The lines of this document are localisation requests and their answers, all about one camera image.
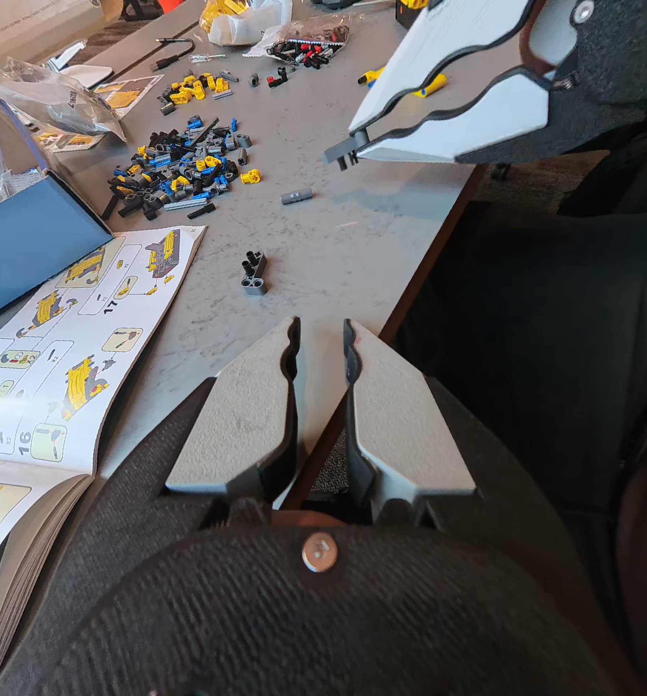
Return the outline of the dark blue cardboard box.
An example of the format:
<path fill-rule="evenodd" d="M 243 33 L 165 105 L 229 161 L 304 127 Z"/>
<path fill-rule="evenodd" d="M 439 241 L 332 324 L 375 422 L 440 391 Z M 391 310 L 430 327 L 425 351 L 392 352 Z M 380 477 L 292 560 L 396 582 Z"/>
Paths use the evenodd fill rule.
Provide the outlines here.
<path fill-rule="evenodd" d="M 0 309 L 112 238 L 56 173 L 0 203 Z"/>

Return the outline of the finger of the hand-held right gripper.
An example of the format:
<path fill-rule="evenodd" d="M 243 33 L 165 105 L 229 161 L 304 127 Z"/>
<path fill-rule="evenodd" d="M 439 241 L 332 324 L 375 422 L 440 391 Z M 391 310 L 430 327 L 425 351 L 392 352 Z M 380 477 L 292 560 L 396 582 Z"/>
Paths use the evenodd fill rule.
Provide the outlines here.
<path fill-rule="evenodd" d="M 542 129 L 573 8 L 424 8 L 355 114 L 359 158 L 458 163 Z"/>
<path fill-rule="evenodd" d="M 403 96 L 429 84 L 459 57 L 485 51 L 513 37 L 526 23 L 533 1 L 432 1 L 369 90 L 348 127 L 350 135 L 389 113 Z M 509 70 L 477 97 L 453 107 L 448 117 L 428 115 L 371 144 L 498 144 L 539 129 L 539 78 Z"/>

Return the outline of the open instruction booklet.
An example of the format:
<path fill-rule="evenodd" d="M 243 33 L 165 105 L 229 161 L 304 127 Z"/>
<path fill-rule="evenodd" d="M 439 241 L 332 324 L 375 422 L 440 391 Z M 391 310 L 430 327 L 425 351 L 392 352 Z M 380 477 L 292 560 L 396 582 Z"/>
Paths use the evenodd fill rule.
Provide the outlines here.
<path fill-rule="evenodd" d="M 93 482 L 110 405 L 205 232 L 117 237 L 43 284 L 0 330 L 0 666 L 55 538 Z"/>

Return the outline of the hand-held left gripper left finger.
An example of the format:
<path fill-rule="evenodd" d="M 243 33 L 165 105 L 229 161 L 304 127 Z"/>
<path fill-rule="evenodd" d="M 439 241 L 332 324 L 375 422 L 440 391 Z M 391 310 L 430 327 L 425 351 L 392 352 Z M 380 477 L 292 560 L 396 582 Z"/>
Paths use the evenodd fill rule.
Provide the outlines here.
<path fill-rule="evenodd" d="M 293 381 L 301 320 L 292 316 L 221 370 L 165 485 L 273 503 L 296 469 Z"/>

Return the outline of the white flat object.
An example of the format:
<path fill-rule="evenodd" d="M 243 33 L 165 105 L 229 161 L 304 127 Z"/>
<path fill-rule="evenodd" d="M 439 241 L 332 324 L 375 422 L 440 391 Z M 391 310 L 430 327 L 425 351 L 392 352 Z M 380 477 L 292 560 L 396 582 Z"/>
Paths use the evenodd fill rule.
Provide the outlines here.
<path fill-rule="evenodd" d="M 70 61 L 86 47 L 87 41 L 80 40 L 65 48 L 57 57 L 50 57 L 44 67 L 52 72 L 62 74 L 81 83 L 83 87 L 92 89 L 109 79 L 113 68 L 99 65 L 70 65 Z"/>

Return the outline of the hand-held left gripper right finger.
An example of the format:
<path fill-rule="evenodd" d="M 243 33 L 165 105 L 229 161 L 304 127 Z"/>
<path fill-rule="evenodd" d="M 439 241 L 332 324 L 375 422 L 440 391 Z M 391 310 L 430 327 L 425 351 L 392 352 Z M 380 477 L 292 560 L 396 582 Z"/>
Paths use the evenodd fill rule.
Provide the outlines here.
<path fill-rule="evenodd" d="M 354 319 L 343 329 L 348 486 L 376 520 L 390 500 L 411 509 L 471 496 L 476 483 L 420 370 Z"/>

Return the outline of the person's legs in black pants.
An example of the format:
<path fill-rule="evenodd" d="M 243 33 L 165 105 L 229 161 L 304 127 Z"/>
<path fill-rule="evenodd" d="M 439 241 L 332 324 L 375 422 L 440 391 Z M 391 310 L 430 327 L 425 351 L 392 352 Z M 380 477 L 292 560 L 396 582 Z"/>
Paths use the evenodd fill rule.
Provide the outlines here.
<path fill-rule="evenodd" d="M 647 214 L 470 203 L 394 346 L 554 506 L 613 514 L 647 437 Z"/>

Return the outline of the yellow printed paper sheet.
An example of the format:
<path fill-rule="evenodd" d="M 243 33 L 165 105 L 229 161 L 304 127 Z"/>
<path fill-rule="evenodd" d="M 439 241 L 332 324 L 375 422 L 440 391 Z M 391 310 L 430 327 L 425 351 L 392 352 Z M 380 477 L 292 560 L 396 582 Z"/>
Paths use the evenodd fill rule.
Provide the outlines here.
<path fill-rule="evenodd" d="M 96 86 L 93 88 L 93 92 L 100 96 L 113 109 L 117 118 L 121 120 L 163 78 L 164 75 L 160 73 L 152 76 L 124 79 Z"/>

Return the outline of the yellow curved panel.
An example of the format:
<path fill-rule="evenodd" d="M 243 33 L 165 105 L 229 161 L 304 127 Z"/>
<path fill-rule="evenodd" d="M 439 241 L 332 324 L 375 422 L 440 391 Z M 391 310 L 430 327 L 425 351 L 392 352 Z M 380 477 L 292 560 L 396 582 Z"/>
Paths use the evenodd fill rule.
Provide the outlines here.
<path fill-rule="evenodd" d="M 363 73 L 357 80 L 358 85 L 366 86 L 371 88 L 374 83 L 379 79 L 380 75 L 385 71 L 385 66 L 379 68 L 378 70 L 369 70 Z M 444 74 L 438 74 L 432 82 L 418 91 L 413 92 L 413 94 L 419 98 L 426 98 L 443 88 L 448 83 L 448 78 Z"/>

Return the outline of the crumpled clear plastic bag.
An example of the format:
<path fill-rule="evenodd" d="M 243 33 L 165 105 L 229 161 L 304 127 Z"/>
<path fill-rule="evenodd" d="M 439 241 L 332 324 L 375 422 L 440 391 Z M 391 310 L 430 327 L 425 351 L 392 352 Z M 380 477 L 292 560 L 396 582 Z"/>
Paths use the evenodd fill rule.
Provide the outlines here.
<path fill-rule="evenodd" d="M 41 65 L 0 60 L 0 100 L 48 127 L 86 136 L 112 133 L 127 141 L 119 118 L 100 96 Z"/>

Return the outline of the pile of mixed small pieces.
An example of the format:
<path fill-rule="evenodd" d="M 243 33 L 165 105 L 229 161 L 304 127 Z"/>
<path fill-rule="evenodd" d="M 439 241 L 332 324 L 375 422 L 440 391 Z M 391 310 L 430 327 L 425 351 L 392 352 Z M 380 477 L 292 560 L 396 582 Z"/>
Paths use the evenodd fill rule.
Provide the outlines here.
<path fill-rule="evenodd" d="M 217 117 L 206 121 L 192 116 L 181 132 L 153 132 L 127 166 L 114 168 L 102 220 L 109 221 L 114 212 L 122 218 L 142 212 L 152 221 L 161 210 L 190 213 L 213 203 L 235 182 L 242 183 L 241 173 L 252 169 L 251 146 L 236 118 L 221 125 Z"/>

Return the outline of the pile of yellow beam pieces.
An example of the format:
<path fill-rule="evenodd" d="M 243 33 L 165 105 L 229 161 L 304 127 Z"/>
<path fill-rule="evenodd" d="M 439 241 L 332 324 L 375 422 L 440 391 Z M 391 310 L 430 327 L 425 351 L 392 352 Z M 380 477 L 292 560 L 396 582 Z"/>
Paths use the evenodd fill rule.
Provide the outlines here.
<path fill-rule="evenodd" d="M 230 72 L 222 71 L 217 76 L 211 73 L 188 74 L 180 82 L 172 82 L 157 97 L 159 110 L 163 116 L 169 116 L 176 109 L 192 100 L 223 100 L 232 95 L 232 83 L 239 78 Z"/>

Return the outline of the clear bag of black pieces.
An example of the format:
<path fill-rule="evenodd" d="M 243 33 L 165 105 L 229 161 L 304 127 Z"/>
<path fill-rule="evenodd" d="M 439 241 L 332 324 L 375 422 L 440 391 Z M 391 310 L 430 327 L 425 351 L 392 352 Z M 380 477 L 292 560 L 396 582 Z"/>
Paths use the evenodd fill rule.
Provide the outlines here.
<path fill-rule="evenodd" d="M 268 28 L 260 41 L 242 54 L 244 58 L 270 58 L 287 66 L 319 69 L 345 47 L 351 21 L 290 22 Z"/>

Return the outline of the crumpled white plastic bag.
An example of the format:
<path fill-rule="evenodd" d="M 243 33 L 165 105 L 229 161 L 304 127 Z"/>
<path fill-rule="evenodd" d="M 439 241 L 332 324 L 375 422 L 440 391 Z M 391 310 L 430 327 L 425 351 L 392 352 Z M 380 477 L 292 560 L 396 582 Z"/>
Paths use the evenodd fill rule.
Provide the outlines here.
<path fill-rule="evenodd" d="M 219 47 L 248 47 L 291 18 L 292 1 L 207 1 L 198 30 L 201 39 Z"/>

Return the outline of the grey desk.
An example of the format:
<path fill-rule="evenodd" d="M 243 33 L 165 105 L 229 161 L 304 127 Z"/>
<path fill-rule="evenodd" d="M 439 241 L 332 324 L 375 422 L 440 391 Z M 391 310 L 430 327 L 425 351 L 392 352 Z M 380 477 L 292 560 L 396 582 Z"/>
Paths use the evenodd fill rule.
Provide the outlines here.
<path fill-rule="evenodd" d="M 221 125 L 235 117 L 252 141 L 250 166 L 262 174 L 254 185 L 235 182 L 215 199 L 214 212 L 193 221 L 186 210 L 163 210 L 152 221 L 138 212 L 110 222 L 110 241 L 179 226 L 206 226 L 206 232 L 110 405 L 96 473 L 110 473 L 108 461 L 119 465 L 205 379 L 211 386 L 224 367 L 292 316 L 301 320 L 293 381 L 296 472 L 302 448 L 319 438 L 346 391 L 344 319 L 360 320 L 376 335 L 383 331 L 474 168 L 362 159 L 339 173 L 322 163 L 321 153 L 348 134 L 368 93 L 358 77 L 386 63 L 405 32 L 393 13 L 380 11 L 354 25 L 351 35 L 339 57 L 318 71 L 297 69 L 279 88 L 265 80 L 249 87 L 250 73 L 264 77 L 271 70 L 233 54 L 219 68 L 239 77 L 234 96 L 193 101 L 167 118 L 146 98 L 131 112 L 129 148 L 107 146 L 106 159 L 92 168 L 68 163 L 73 184 L 82 184 L 83 195 L 95 189 L 92 205 L 101 207 L 113 165 L 128 162 L 151 132 L 181 132 L 193 115 L 217 117 Z M 281 204 L 281 194 L 306 188 L 311 200 Z M 248 297 L 241 287 L 249 250 L 268 260 L 262 297 Z"/>

